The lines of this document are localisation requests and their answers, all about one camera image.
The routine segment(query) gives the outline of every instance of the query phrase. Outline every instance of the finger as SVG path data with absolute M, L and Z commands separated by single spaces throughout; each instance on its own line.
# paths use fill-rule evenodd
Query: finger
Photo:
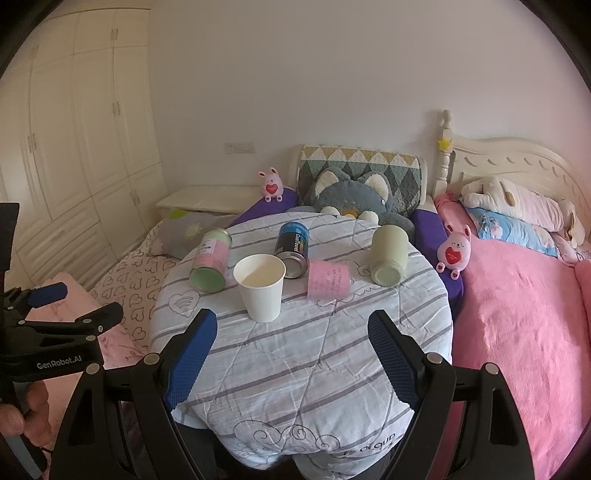
M 25 419 L 24 434 L 37 447 L 46 445 L 51 440 L 49 425 L 49 404 L 45 403 L 37 411 L 32 411 Z
M 27 390 L 27 404 L 33 411 L 38 411 L 40 408 L 44 408 L 49 400 L 49 393 L 45 382 L 33 382 L 29 385 Z
M 21 412 L 8 403 L 0 404 L 0 433 L 5 437 L 16 437 L 24 429 L 25 421 Z

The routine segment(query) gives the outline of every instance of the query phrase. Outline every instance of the wall outlet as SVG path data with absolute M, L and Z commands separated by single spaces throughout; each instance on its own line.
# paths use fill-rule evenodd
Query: wall outlet
M 232 155 L 234 153 L 256 153 L 253 142 L 224 143 L 223 147 L 226 155 Z

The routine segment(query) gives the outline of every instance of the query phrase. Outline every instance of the white and gray striped blanket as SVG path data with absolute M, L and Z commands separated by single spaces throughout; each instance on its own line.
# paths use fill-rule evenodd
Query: white and gray striped blanket
M 299 220 L 310 230 L 310 257 L 349 266 L 352 294 L 310 301 L 307 277 L 286 280 L 281 314 L 255 323 L 232 277 L 247 255 L 273 252 L 279 228 Z M 173 412 L 188 426 L 210 428 L 247 466 L 267 469 L 293 455 L 310 480 L 361 473 L 403 436 L 412 418 L 397 399 L 369 343 L 367 322 L 384 309 L 425 351 L 451 361 L 452 316 L 439 275 L 410 244 L 405 280 L 383 288 L 369 276 L 369 222 L 331 215 L 282 213 L 230 229 L 226 288 L 197 292 L 189 283 L 194 253 L 171 270 L 151 324 L 160 351 L 201 308 L 217 314 L 218 334 L 189 398 Z

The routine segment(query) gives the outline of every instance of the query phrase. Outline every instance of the pink fabric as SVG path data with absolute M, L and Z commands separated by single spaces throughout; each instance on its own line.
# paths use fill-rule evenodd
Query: pink fabric
M 443 221 L 473 226 L 452 200 L 436 200 Z M 454 325 L 453 363 L 480 368 L 491 361 L 501 367 L 525 426 L 535 477 L 547 480 L 591 417 L 584 304 L 585 299 L 591 307 L 591 261 L 573 269 L 527 248 L 473 235 L 462 278 L 465 294 Z M 448 434 L 442 458 L 454 440 L 453 429 Z M 442 478 L 441 470 L 431 478 Z
M 67 273 L 57 274 L 44 282 L 44 285 L 63 282 L 68 287 L 68 295 L 64 300 L 46 305 L 40 309 L 32 309 L 27 320 L 45 320 L 48 322 L 73 322 L 78 317 L 97 309 L 100 305 L 90 294 L 79 285 L 71 275 Z M 124 367 L 135 365 L 144 356 L 144 351 L 136 348 L 129 333 L 121 326 L 116 325 L 108 332 L 99 336 L 100 350 L 105 359 L 105 368 Z M 54 446 L 61 420 L 66 412 L 66 407 L 80 374 L 66 375 L 65 377 L 46 380 L 49 390 L 49 421 L 53 433 L 53 439 L 49 445 Z

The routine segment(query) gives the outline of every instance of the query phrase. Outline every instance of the pink bunny toy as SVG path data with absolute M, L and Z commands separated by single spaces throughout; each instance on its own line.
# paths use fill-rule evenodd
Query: pink bunny toy
M 437 249 L 439 263 L 435 270 L 441 273 L 447 267 L 452 271 L 452 280 L 457 280 L 470 260 L 472 232 L 467 225 L 463 225 L 463 232 L 454 232 L 451 223 L 446 223 L 445 228 L 449 231 L 449 237 Z
M 259 172 L 259 176 L 263 177 L 265 181 L 261 186 L 261 194 L 266 202 L 270 202 L 275 198 L 278 202 L 283 201 L 283 182 L 281 181 L 277 170 L 271 167 L 271 173 Z

